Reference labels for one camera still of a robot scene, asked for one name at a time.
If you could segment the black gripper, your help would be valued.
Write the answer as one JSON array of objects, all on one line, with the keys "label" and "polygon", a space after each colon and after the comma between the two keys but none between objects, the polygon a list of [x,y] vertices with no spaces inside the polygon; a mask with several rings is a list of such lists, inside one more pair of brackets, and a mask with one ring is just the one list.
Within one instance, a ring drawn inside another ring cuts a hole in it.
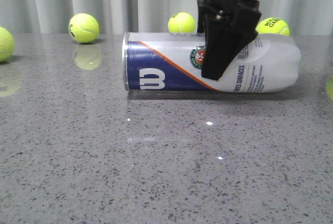
[{"label": "black gripper", "polygon": [[197,0],[197,32],[205,32],[201,75],[218,80],[237,54],[258,35],[259,1]]}]

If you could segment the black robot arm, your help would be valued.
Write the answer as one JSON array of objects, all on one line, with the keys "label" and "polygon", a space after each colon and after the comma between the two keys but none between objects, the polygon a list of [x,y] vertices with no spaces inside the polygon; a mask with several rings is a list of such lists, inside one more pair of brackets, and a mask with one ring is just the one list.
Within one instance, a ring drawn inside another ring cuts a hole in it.
[{"label": "black robot arm", "polygon": [[204,34],[206,54],[201,75],[218,80],[236,55],[258,35],[258,0],[197,0],[197,32]]}]

